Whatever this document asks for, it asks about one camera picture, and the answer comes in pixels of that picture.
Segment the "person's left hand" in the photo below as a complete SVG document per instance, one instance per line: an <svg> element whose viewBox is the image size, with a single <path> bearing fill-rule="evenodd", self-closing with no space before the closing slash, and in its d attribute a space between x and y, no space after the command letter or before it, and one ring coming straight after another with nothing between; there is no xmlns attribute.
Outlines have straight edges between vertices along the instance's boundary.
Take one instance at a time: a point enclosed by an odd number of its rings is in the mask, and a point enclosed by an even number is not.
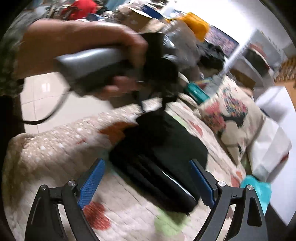
<svg viewBox="0 0 296 241"><path fill-rule="evenodd" d="M105 46L121 47L127 51L129 60L135 68L143 66L147 42L131 28L120 24L99 22L69 21L68 24L70 25L68 36L74 38L74 52ZM138 90L135 78L116 76L112 84L102 89L88 91L86 94L108 100L135 90Z"/></svg>

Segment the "person's left forearm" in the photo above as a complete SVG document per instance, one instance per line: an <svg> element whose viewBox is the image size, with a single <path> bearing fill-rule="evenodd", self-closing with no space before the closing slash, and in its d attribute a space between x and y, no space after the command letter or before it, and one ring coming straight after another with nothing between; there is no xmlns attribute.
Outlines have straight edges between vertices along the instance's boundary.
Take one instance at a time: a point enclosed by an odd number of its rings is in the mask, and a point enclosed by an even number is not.
<svg viewBox="0 0 296 241"><path fill-rule="evenodd" d="M55 70L54 59L77 51L74 38L80 21L41 19L26 30L16 54L15 77L22 79Z"/></svg>

